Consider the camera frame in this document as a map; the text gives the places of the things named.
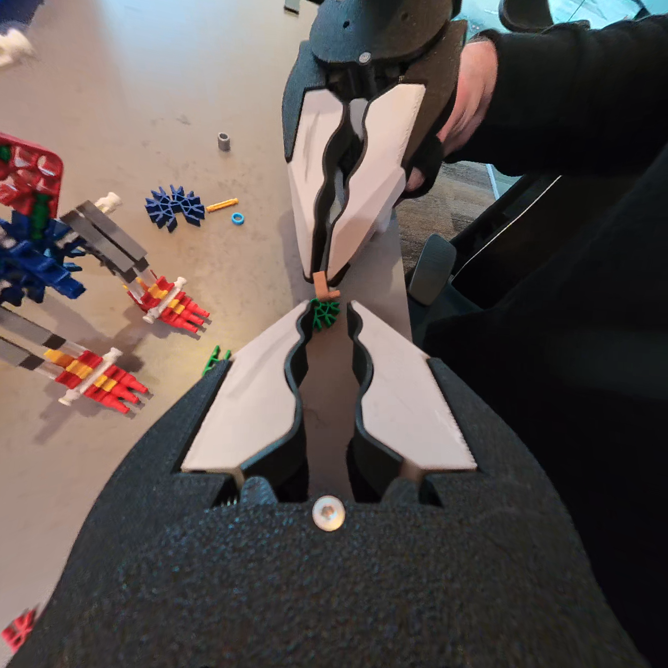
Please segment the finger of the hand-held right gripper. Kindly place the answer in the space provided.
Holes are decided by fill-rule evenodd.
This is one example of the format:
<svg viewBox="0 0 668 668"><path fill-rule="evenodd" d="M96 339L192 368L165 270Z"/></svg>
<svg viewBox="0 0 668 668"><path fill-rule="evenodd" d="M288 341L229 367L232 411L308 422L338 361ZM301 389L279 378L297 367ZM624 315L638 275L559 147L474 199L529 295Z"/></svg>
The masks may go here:
<svg viewBox="0 0 668 668"><path fill-rule="evenodd" d="M361 249L389 225L404 191L402 165L426 87L401 83L371 101L363 117L363 155L347 181L343 210L333 223L327 279L338 284Z"/></svg>
<svg viewBox="0 0 668 668"><path fill-rule="evenodd" d="M305 276L321 271L335 171L346 138L344 104L329 90L305 94L287 165L296 240Z"/></svg>

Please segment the green connector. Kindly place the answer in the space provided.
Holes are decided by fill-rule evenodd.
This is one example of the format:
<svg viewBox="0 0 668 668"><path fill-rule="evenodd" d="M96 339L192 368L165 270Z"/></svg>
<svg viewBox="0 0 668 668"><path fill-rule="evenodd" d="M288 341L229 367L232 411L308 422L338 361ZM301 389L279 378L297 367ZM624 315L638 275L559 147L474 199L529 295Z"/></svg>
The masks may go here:
<svg viewBox="0 0 668 668"><path fill-rule="evenodd" d="M317 298L310 300L313 306L313 330L329 329L337 320L340 313L338 301L321 301Z"/></svg>
<svg viewBox="0 0 668 668"><path fill-rule="evenodd" d="M226 351L222 352L222 349L219 345L216 345L211 354L209 355L205 367L202 371L202 377L206 376L209 372L213 371L213 369L222 361L228 361L231 356L231 350L227 349Z"/></svg>

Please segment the red connector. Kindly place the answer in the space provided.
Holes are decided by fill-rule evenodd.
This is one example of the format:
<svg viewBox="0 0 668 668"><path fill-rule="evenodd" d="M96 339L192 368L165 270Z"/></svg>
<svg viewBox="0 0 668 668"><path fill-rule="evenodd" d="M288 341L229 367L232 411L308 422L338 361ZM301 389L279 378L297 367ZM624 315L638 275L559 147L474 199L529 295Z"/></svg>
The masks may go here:
<svg viewBox="0 0 668 668"><path fill-rule="evenodd" d="M14 655L25 644L38 618L38 609L32 608L14 618L2 631L1 638Z"/></svg>

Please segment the person's right hand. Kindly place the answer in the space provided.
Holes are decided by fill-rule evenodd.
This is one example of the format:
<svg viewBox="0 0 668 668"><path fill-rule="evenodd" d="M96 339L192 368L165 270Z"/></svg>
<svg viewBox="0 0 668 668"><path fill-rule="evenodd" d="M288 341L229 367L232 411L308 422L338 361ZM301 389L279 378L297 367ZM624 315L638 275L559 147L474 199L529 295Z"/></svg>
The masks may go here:
<svg viewBox="0 0 668 668"><path fill-rule="evenodd" d="M472 138L488 111L497 73L496 47L490 39L475 38L464 46L454 103L446 105L450 115L443 127L429 136L414 156L404 198L416 198L428 192L441 162Z"/></svg>

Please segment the black office chair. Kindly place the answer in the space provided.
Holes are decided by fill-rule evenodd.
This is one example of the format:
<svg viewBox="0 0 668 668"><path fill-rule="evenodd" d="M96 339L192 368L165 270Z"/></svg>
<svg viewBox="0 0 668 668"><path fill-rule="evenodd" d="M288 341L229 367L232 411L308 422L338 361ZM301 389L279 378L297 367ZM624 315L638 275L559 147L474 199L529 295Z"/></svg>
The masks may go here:
<svg viewBox="0 0 668 668"><path fill-rule="evenodd" d="M523 176L453 239L455 290L477 307L496 305L572 237L573 179Z"/></svg>

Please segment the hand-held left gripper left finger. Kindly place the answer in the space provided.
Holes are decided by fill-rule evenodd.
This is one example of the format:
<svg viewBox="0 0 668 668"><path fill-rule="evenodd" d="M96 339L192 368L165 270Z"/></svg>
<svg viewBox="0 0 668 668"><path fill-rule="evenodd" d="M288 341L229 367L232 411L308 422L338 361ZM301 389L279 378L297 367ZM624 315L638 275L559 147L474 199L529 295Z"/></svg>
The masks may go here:
<svg viewBox="0 0 668 668"><path fill-rule="evenodd" d="M309 469L303 401L312 303L302 302L231 357L181 465L223 473L240 490L262 477L279 500L307 499Z"/></svg>

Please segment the colourful construction toy model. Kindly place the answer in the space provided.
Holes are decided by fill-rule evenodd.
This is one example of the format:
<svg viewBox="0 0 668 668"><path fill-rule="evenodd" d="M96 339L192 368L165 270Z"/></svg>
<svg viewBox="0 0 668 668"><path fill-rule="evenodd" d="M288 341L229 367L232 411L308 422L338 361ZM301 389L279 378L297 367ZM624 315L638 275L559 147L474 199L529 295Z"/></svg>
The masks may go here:
<svg viewBox="0 0 668 668"><path fill-rule="evenodd" d="M186 294L185 278L159 277L147 251L111 219L122 204L117 194L109 192L59 215L63 171L53 151L1 134L1 204L11 210L11 219L1 220L1 327L44 350L35 355L2 337L1 360L62 385L63 405L87 397L127 414L148 389L118 366L121 350L112 347L97 355L6 305L18 308L24 299L41 303L48 288L79 298L86 288L74 273L82 268L71 259L92 256L121 280L148 324L197 334L210 313Z"/></svg>

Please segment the blue snowflake connector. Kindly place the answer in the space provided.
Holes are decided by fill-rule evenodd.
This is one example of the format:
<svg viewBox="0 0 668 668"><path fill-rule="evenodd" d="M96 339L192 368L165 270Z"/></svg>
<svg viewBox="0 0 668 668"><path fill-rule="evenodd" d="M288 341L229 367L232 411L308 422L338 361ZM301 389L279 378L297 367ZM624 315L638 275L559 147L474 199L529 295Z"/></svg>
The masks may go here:
<svg viewBox="0 0 668 668"><path fill-rule="evenodd" d="M145 209L149 219L159 229L166 228L169 232L175 231L178 226L177 214L182 214L189 224L199 227L205 220L205 206L200 197L193 191L186 193L183 186L170 186L168 194L162 187L152 191L152 196L146 198Z"/></svg>

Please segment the person's right forearm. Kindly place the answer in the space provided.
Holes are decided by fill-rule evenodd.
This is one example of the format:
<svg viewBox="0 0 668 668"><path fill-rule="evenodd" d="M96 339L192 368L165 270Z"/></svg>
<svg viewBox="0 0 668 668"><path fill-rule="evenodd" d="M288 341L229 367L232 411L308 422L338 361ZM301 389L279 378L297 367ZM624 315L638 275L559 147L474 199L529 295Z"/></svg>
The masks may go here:
<svg viewBox="0 0 668 668"><path fill-rule="evenodd" d="M511 176L634 174L667 146L667 16L537 35L485 31L498 73L485 118L446 157Z"/></svg>

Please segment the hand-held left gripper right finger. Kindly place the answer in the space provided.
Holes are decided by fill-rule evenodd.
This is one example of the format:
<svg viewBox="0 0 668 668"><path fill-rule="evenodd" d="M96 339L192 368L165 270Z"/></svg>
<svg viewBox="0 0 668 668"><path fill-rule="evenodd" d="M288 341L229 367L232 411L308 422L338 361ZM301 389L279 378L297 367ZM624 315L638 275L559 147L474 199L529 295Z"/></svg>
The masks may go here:
<svg viewBox="0 0 668 668"><path fill-rule="evenodd" d="M351 459L365 491L478 465L435 374L435 360L360 302L347 304L359 384Z"/></svg>

